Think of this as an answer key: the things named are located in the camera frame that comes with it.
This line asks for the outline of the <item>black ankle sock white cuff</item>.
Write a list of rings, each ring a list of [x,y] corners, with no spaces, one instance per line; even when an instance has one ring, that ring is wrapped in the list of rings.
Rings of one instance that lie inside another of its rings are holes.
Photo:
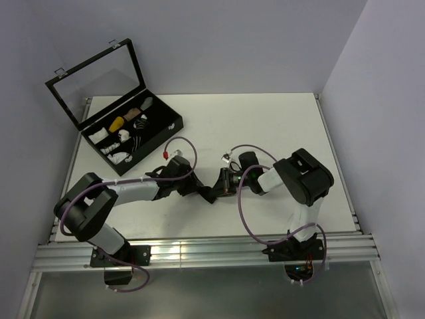
[[[212,188],[208,186],[198,188],[199,195],[208,203],[213,204],[216,201],[216,196],[212,193]]]

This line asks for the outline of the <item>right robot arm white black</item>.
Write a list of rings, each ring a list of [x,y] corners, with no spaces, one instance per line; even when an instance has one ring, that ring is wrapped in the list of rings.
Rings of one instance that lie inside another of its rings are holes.
[[[331,172],[303,148],[289,158],[275,161],[270,168],[259,164],[255,152],[244,152],[238,160],[239,170],[230,166],[220,170],[215,185],[207,191],[208,199],[213,202],[233,195],[241,199],[240,192],[245,187],[264,195],[285,186],[298,204],[288,233],[288,253],[295,259],[304,258],[311,248],[309,242],[317,237],[321,204],[334,185]]]

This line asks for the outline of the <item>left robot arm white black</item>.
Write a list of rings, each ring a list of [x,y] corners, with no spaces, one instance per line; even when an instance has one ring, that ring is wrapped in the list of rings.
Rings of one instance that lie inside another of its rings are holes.
[[[182,156],[171,158],[142,177],[106,180],[95,173],[85,174],[54,207],[60,230],[80,242],[105,253],[113,265],[134,261],[127,239],[106,219],[115,206],[136,201],[157,201],[176,191],[181,196],[202,193],[204,185]]]

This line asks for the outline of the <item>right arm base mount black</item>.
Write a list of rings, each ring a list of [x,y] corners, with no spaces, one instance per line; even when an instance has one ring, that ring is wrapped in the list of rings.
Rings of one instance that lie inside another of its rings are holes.
[[[268,245],[262,253],[268,256],[271,263],[299,261],[298,264],[286,265],[284,268],[290,279],[301,281],[309,280],[313,276],[313,261],[323,261],[326,249],[323,241],[316,237],[304,242],[290,238],[277,245]]]

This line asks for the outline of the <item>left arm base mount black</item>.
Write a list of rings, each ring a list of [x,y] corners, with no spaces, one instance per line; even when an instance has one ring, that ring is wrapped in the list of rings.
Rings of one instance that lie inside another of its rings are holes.
[[[133,292],[144,288],[150,281],[150,274],[145,266],[149,266],[151,247],[149,245],[130,245],[126,243],[114,254],[109,254],[99,247],[92,249],[90,268],[104,269],[104,283],[118,292]],[[128,288],[136,274],[144,274],[141,286]]]

